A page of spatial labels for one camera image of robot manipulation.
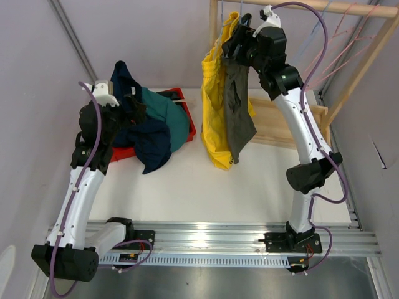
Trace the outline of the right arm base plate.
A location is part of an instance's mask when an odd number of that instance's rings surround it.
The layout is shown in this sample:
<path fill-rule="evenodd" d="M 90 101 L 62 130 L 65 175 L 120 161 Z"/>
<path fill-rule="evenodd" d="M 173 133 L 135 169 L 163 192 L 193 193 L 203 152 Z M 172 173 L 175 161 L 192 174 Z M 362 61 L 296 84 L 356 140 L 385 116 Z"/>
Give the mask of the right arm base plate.
<path fill-rule="evenodd" d="M 259 242 L 266 246 L 269 253 L 296 253 L 305 254 L 309 249 L 313 253 L 322 253 L 322 243 L 319 234 L 313 234 L 305 240 L 296 241 L 289 234 L 283 232 L 268 232 Z"/>

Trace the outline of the olive green shorts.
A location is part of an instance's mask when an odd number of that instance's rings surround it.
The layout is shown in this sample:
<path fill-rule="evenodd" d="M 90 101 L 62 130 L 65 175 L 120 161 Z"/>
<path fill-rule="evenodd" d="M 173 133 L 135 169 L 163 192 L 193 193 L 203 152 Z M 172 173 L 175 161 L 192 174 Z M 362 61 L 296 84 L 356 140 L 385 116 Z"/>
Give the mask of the olive green shorts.
<path fill-rule="evenodd" d="M 228 41 L 238 27 L 240 17 L 238 12 L 230 14 L 226 21 L 227 36 L 222 44 L 221 62 L 224 67 L 224 117 L 229 150 L 233 163 L 239 163 L 239 154 L 257 133 L 252 120 L 254 110 L 248 99 L 249 68 L 239 65 L 227 54 Z"/>

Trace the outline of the dark grey shorts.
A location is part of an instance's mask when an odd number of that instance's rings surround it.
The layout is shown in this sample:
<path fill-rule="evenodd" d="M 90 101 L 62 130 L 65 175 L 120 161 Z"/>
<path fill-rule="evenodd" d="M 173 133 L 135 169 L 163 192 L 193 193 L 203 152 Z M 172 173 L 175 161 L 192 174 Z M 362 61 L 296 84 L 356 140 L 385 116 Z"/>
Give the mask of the dark grey shorts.
<path fill-rule="evenodd" d="M 176 90 L 160 91 L 160 92 L 157 92 L 157 94 L 161 95 L 162 97 L 168 98 L 173 102 L 177 102 L 182 99 L 182 97 L 180 96 L 180 93 L 177 92 Z"/>

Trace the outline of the blue hanger of navy shorts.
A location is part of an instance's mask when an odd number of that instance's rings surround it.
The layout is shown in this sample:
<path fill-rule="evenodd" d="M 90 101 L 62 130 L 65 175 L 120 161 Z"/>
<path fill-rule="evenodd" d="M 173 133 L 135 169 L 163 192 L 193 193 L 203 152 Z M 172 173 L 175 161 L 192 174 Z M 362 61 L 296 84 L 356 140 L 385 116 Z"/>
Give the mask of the blue hanger of navy shorts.
<path fill-rule="evenodd" d="M 324 18 L 325 13 L 327 12 L 327 8 L 329 8 L 330 4 L 333 2 L 333 0 L 328 0 L 328 3 L 326 5 L 326 7 L 324 8 L 324 10 L 321 12 L 321 18 Z M 306 38 L 306 40 L 302 43 L 300 49 L 298 50 L 298 54 L 301 56 L 306 49 L 308 48 L 308 46 L 310 45 L 310 43 L 314 40 L 315 35 L 317 33 L 317 31 L 319 30 L 319 27 L 321 26 L 321 21 L 318 20 L 317 23 L 315 24 L 315 26 L 313 27 L 313 29 L 311 30 L 310 35 Z"/>

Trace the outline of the teal green shorts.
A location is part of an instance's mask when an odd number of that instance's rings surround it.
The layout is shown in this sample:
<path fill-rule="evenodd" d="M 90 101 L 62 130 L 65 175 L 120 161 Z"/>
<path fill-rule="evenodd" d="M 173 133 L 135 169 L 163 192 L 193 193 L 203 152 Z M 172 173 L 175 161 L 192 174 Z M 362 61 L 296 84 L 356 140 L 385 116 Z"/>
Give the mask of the teal green shorts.
<path fill-rule="evenodd" d="M 142 87 L 142 100 L 151 118 L 163 121 L 170 130 L 171 152 L 179 150 L 188 139 L 190 119 L 184 109 L 163 95 Z"/>

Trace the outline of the blue hanger of olive shorts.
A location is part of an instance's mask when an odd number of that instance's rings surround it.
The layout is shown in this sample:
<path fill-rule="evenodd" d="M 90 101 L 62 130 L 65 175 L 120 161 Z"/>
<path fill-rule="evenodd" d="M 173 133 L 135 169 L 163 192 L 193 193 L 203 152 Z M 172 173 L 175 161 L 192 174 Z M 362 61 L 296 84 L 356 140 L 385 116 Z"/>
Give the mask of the blue hanger of olive shorts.
<path fill-rule="evenodd" d="M 240 0 L 240 5 L 239 5 L 240 23 L 243 24 L 244 26 L 250 26 L 252 15 L 251 13 L 244 13 L 243 5 L 244 1 Z"/>

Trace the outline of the pink hanger of teal shorts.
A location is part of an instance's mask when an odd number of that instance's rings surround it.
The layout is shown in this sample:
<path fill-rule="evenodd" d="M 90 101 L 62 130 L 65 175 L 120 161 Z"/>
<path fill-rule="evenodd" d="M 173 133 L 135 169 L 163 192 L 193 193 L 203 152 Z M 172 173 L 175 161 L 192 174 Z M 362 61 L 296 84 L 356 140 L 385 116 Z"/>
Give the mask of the pink hanger of teal shorts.
<path fill-rule="evenodd" d="M 355 4 L 349 6 L 340 18 L 334 31 L 329 35 L 324 60 L 319 65 L 318 71 L 314 73 L 312 79 L 306 84 L 306 90 L 323 89 L 340 70 L 357 57 L 360 57 L 370 47 L 375 35 L 365 33 L 367 23 L 363 27 L 360 37 L 355 42 L 352 41 L 352 36 L 358 22 L 351 27 L 344 25 L 345 19 L 354 6 Z"/>

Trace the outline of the navy blue shorts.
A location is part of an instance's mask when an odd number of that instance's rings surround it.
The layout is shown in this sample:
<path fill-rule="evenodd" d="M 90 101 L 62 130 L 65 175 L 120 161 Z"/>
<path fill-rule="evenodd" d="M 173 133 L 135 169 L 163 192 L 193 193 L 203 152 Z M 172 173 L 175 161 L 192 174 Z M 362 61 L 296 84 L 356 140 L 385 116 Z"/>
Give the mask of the navy blue shorts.
<path fill-rule="evenodd" d="M 125 95 L 134 95 L 139 102 L 143 103 L 142 87 L 133 79 L 124 61 L 119 60 L 115 63 L 111 82 L 113 95 L 124 110 L 126 109 Z M 156 171 L 171 157 L 169 127 L 163 121 L 151 118 L 147 113 L 146 117 L 144 123 L 136 125 L 128 134 L 128 140 L 133 141 L 132 146 L 114 146 L 115 148 L 134 147 L 136 157 L 144 165 L 143 174 Z"/>

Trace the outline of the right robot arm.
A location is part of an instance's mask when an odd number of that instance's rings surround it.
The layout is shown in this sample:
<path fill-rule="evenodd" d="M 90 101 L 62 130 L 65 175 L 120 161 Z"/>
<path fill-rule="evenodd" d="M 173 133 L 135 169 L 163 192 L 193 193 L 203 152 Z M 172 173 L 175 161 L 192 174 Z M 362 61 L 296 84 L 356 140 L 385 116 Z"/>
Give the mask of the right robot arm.
<path fill-rule="evenodd" d="M 284 237 L 286 247 L 296 252 L 314 236 L 315 229 L 309 222 L 312 196 L 342 162 L 342 155 L 332 152 L 319 131 L 301 93 L 303 81 L 299 72 L 286 63 L 286 43 L 281 28 L 264 27 L 256 32 L 240 24 L 223 45 L 223 52 L 227 58 L 257 72 L 262 89 L 282 113 L 296 144 L 300 163 L 286 171 L 294 200 Z"/>

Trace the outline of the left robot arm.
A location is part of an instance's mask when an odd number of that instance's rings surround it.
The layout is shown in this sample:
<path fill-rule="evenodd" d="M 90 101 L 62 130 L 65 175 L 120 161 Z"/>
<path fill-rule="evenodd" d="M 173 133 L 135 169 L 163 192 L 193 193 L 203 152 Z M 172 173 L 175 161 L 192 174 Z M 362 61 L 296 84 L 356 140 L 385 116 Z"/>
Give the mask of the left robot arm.
<path fill-rule="evenodd" d="M 132 220 L 121 217 L 111 217 L 100 231 L 85 238 L 94 199 L 113 156 L 112 143 L 121 127 L 130 123 L 116 99 L 91 101 L 80 109 L 64 203 L 45 243 L 33 246 L 31 252 L 47 277 L 89 282 L 109 250 L 117 245 L 129 249 L 135 243 Z"/>

